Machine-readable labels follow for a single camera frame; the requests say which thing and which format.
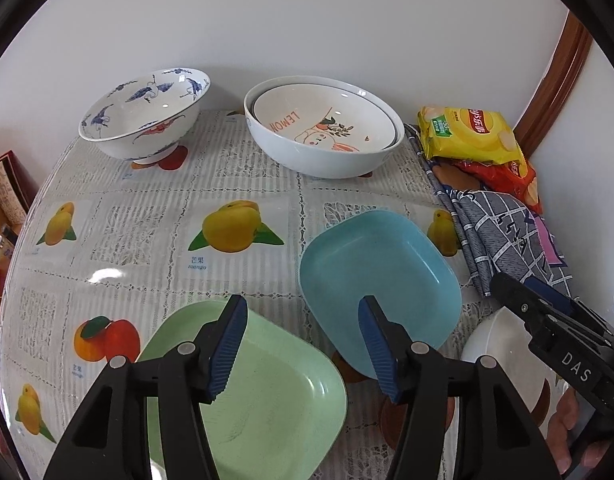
human hand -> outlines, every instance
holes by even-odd
[[[567,431],[573,429],[578,421],[579,406],[576,391],[569,388],[558,401],[556,413],[549,419],[547,429],[547,446],[556,461],[558,471],[562,475],[571,466],[571,455],[567,447]],[[580,463],[585,467],[596,467],[610,442],[594,442],[584,450]]]

brown wooden trim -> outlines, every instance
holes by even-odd
[[[549,69],[514,129],[525,157],[532,156],[562,111],[592,43],[589,31],[570,12]]]

white bowl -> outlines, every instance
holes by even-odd
[[[149,164],[166,157],[192,127],[211,82],[193,68],[157,70],[108,92],[87,111],[78,133],[109,156]]]
[[[373,103],[388,116],[395,128],[395,142],[385,149],[372,152],[323,150],[321,147],[303,144],[271,131],[254,116],[254,104],[268,90],[294,84],[329,86]],[[251,136],[267,155],[290,170],[320,178],[351,178],[369,173],[383,164],[405,138],[402,120],[383,100],[357,86],[326,77],[284,76],[264,81],[247,92],[245,115]]]
[[[385,112],[333,86],[278,86],[256,99],[253,111],[274,133],[321,150],[376,152],[396,142]]]
[[[504,306],[478,325],[461,359],[474,363],[481,355],[495,357],[531,411],[549,375],[547,366],[527,348],[531,339],[523,321]]]

green plate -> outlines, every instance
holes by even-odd
[[[225,304],[178,310],[138,360],[193,340]],[[344,383],[322,352],[249,311],[227,387],[200,410],[221,480],[306,480],[338,436],[346,407]],[[164,466],[156,399],[148,400],[147,418],[151,459]]]

plaid cloth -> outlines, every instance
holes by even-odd
[[[520,282],[535,276],[570,298],[572,276],[544,221],[519,200],[489,190],[458,191],[441,184],[424,158],[414,126],[405,125],[436,195],[452,215],[474,286],[490,296],[495,272],[506,272]]]

